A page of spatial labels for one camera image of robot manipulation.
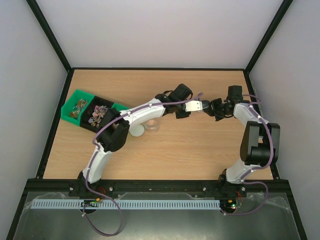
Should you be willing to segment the black bin of lollipops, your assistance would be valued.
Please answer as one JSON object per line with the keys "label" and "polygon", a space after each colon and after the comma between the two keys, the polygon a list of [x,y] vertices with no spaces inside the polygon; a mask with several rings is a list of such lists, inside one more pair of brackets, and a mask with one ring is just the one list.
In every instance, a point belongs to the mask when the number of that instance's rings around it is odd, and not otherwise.
{"label": "black bin of lollipops", "polygon": [[96,133],[103,117],[113,104],[112,101],[95,96],[80,117],[80,127]]}

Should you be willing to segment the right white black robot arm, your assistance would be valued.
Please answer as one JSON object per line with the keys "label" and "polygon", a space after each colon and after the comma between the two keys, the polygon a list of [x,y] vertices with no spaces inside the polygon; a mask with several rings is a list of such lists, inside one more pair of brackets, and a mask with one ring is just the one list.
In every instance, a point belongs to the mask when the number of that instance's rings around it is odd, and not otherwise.
{"label": "right white black robot arm", "polygon": [[257,102],[245,100],[242,87],[228,87],[225,100],[221,98],[210,102],[210,110],[216,121],[227,118],[238,119],[245,127],[239,159],[226,168],[217,181],[217,189],[223,196],[229,196],[245,179],[258,170],[268,168],[278,160],[280,131],[277,123],[265,120],[255,109]]}

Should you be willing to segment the metal candy scoop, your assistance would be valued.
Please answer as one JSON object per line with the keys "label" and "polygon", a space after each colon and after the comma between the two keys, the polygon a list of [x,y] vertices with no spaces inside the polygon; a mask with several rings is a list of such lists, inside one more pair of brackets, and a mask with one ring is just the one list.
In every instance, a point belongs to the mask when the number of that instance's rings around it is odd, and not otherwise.
{"label": "metal candy scoop", "polygon": [[201,105],[202,105],[203,112],[207,113],[208,115],[212,114],[213,112],[212,103],[209,100],[202,100]]}

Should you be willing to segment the green bin of sticks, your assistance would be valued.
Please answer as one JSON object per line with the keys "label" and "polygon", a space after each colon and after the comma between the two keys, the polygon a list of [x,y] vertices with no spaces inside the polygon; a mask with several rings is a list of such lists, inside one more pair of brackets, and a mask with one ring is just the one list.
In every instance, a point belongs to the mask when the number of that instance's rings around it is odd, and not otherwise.
{"label": "green bin of sticks", "polygon": [[93,98],[93,94],[76,89],[61,107],[60,118],[71,124],[80,126],[82,114]]}

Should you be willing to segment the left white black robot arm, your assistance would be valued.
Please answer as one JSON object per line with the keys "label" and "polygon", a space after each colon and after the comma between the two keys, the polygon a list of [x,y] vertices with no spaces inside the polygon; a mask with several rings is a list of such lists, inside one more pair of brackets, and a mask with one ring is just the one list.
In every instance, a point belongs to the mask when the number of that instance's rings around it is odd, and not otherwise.
{"label": "left white black robot arm", "polygon": [[120,150],[126,143],[129,131],[136,126],[167,114],[188,117],[185,103],[192,100],[193,92],[183,83],[175,90],[157,94],[150,101],[126,110],[111,108],[107,110],[92,144],[94,151],[87,166],[79,173],[78,181],[84,186],[101,180],[102,172],[112,153]]}

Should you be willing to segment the green bin of gummies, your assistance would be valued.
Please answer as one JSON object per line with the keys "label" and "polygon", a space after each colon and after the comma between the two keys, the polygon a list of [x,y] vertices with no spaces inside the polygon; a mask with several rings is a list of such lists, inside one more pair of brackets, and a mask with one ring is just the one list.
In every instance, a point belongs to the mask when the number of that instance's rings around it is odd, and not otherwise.
{"label": "green bin of gummies", "polygon": [[129,107],[114,102],[107,112],[111,116],[118,117],[120,115],[120,111],[124,111],[128,109]]}

